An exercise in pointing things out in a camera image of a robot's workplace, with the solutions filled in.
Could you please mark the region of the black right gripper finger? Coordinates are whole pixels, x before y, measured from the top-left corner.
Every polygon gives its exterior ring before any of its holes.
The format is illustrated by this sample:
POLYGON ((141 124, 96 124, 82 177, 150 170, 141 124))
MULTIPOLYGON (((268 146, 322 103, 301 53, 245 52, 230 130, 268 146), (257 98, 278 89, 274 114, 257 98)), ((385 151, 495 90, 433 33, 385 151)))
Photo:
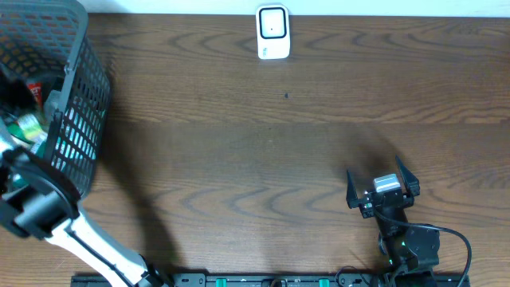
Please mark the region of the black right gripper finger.
POLYGON ((395 160, 398 165, 399 172, 402 176, 406 191, 413 197, 419 196, 420 184, 418 178, 403 164, 397 155, 395 156, 395 160))
POLYGON ((354 182, 351 177, 350 171, 347 171, 347 193, 346 193, 347 205, 350 209, 354 209, 359 206, 359 199, 355 189, 354 182))

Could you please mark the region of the red sachet stick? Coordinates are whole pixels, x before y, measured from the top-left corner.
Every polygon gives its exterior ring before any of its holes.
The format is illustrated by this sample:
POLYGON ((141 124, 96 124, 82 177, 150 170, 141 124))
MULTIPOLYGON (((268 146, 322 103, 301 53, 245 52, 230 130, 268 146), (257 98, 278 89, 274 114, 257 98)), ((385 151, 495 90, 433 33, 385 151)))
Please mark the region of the red sachet stick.
POLYGON ((39 108, 43 107, 43 99, 42 99, 42 83, 41 82, 30 82, 27 84, 28 89, 33 94, 33 98, 37 103, 39 108))

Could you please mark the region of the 3M gloves package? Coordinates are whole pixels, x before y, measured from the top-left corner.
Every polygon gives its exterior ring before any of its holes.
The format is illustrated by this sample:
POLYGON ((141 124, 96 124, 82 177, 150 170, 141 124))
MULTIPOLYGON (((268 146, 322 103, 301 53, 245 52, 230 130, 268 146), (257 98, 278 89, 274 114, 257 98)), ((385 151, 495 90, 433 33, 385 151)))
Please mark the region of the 3M gloves package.
POLYGON ((20 100, 3 100, 1 115, 13 141, 39 158, 45 156, 49 127, 58 108, 61 93, 52 91, 43 95, 43 107, 35 105, 22 108, 20 100))

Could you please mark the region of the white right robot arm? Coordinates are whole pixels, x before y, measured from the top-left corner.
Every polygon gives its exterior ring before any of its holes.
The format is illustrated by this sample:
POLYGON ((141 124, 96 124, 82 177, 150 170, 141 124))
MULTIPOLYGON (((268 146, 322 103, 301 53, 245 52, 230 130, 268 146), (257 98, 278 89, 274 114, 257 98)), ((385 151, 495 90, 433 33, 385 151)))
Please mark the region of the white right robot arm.
POLYGON ((359 197, 347 173, 346 201, 364 218, 374 218, 379 228, 379 247, 390 267, 371 279, 371 286, 419 286, 430 283, 432 269, 439 263, 439 232, 431 225, 408 222, 405 209, 420 195, 418 178, 396 159, 400 176, 384 175, 373 180, 374 188, 359 197))

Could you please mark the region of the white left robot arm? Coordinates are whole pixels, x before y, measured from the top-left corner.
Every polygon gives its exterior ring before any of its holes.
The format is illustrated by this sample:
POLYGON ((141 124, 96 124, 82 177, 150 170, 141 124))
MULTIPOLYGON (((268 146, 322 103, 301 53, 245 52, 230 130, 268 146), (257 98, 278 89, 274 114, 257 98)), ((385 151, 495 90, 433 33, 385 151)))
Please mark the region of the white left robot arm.
POLYGON ((66 175, 16 144, 1 124, 1 170, 27 183, 1 195, 1 225, 20 238, 59 246, 100 273, 112 286, 172 286, 142 255, 123 246, 86 213, 66 175))

